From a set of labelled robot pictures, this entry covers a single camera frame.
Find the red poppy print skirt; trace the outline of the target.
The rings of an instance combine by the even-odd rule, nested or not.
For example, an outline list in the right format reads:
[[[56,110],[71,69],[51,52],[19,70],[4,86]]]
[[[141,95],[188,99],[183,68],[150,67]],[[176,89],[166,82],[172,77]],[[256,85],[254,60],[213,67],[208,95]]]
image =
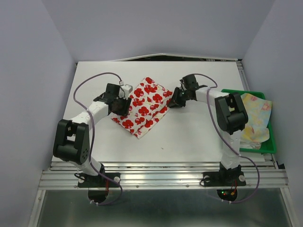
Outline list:
[[[130,93],[131,104],[126,117],[113,114],[111,120],[141,139],[169,111],[173,92],[145,77]]]

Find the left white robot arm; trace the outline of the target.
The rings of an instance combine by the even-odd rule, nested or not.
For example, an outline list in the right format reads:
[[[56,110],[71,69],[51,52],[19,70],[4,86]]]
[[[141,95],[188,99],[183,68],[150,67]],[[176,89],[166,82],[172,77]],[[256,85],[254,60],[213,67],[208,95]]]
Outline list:
[[[75,165],[94,186],[105,182],[104,166],[92,157],[91,142],[95,133],[95,125],[111,113],[126,117],[129,113],[133,87],[131,85],[115,85],[108,83],[104,93],[93,99],[89,107],[79,115],[58,122],[53,156]]]

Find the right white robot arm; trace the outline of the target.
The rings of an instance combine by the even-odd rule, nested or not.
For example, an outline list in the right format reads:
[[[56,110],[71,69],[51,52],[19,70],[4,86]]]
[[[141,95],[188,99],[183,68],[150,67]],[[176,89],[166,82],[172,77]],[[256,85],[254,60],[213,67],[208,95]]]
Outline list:
[[[180,80],[174,89],[169,108],[182,108],[186,102],[194,100],[206,103],[213,126],[223,141],[218,180],[229,184],[235,179],[232,171],[240,167],[241,134],[248,122],[248,114],[239,93],[225,93],[215,90],[218,84],[204,74],[189,74]]]

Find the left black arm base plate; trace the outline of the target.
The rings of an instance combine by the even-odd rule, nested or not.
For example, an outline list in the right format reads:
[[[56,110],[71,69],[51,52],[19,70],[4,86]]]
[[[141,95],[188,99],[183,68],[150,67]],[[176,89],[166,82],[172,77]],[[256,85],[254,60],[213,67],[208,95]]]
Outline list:
[[[118,185],[111,181],[107,182],[107,179],[100,175],[91,176],[85,173],[75,173],[74,176],[78,178],[79,188],[105,188],[106,186],[118,188]]]

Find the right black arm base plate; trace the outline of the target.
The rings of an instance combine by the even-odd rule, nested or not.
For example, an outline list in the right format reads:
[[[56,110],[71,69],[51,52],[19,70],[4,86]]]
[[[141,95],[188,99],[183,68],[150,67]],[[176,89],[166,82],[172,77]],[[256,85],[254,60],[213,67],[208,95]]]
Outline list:
[[[203,172],[203,182],[205,187],[246,186],[243,172],[232,174],[220,171]]]

